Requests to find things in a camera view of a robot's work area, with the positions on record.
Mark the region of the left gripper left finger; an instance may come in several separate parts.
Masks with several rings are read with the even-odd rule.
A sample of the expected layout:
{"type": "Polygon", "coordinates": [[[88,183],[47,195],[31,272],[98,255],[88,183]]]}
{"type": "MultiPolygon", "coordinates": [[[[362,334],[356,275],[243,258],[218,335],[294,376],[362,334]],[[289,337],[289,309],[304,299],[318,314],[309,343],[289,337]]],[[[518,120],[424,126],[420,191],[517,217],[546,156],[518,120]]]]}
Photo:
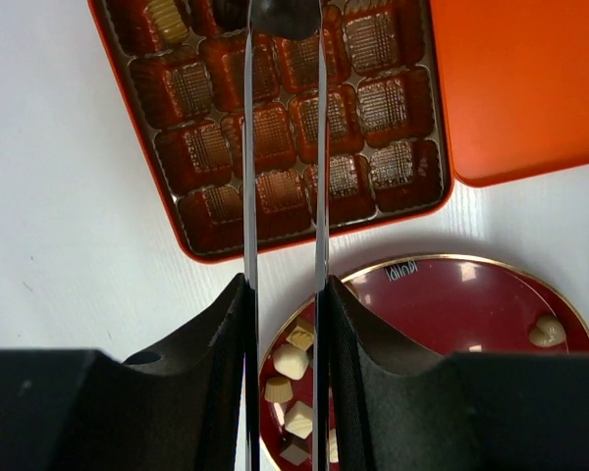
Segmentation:
{"type": "Polygon", "coordinates": [[[244,279],[117,361],[97,349],[0,349],[0,470],[231,470],[244,279]]]}

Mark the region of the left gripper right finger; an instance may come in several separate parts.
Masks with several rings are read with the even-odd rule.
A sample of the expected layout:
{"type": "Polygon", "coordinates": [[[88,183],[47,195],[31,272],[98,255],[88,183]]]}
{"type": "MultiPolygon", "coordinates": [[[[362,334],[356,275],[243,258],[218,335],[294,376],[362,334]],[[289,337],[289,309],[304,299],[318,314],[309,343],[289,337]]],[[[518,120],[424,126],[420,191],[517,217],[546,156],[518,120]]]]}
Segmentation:
{"type": "Polygon", "coordinates": [[[344,470],[589,470],[589,355],[440,355],[328,284],[344,470]]]}

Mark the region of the tan patterned cube chocolate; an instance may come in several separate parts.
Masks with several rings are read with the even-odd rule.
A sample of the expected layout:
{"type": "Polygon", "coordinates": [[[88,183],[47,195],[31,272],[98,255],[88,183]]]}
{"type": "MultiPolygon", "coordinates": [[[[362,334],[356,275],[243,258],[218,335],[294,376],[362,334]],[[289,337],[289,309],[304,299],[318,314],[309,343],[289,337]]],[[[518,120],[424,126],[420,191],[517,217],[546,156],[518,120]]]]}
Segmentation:
{"type": "Polygon", "coordinates": [[[289,325],[286,342],[306,352],[314,344],[314,327],[304,318],[297,317],[289,325]]]}

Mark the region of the tan ridged chocolate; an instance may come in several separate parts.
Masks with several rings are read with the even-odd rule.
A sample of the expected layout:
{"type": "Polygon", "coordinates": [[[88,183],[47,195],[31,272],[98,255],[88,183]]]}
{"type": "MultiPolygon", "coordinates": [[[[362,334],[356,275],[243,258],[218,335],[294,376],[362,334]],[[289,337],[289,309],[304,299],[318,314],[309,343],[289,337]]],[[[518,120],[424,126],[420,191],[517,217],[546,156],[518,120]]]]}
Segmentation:
{"type": "Polygon", "coordinates": [[[187,39],[187,25],[177,1],[148,0],[147,6],[148,13],[163,41],[176,45],[187,39]]]}

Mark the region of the dark dome chocolate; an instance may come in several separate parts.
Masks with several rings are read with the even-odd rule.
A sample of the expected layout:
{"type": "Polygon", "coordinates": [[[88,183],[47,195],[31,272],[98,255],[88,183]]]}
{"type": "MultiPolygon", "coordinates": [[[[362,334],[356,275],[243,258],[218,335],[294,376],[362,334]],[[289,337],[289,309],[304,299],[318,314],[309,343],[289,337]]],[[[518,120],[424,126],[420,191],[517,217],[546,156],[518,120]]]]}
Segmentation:
{"type": "Polygon", "coordinates": [[[261,33],[303,40],[320,27],[321,4],[315,0],[253,1],[250,22],[261,33]]]}

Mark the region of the dark fluted chocolate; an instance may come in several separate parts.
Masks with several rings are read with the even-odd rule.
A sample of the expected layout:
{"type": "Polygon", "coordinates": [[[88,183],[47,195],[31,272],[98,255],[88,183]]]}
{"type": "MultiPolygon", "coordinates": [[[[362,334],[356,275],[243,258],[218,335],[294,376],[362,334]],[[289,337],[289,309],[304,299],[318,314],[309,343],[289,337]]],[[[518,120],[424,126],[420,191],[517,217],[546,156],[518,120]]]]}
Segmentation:
{"type": "Polygon", "coordinates": [[[213,16],[216,24],[225,31],[233,31],[246,26],[246,0],[214,0],[213,16]]]}

